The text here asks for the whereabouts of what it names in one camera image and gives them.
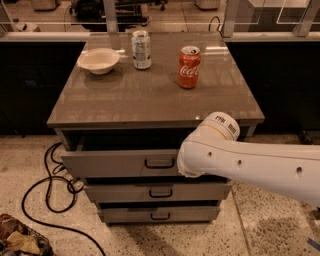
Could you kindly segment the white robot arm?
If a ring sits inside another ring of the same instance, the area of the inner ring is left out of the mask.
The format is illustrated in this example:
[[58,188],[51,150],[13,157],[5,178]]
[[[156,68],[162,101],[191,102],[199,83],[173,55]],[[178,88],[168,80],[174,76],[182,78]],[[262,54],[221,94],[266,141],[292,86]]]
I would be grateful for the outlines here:
[[320,206],[320,147],[240,142],[238,123],[214,112],[183,141],[179,173],[217,175]]

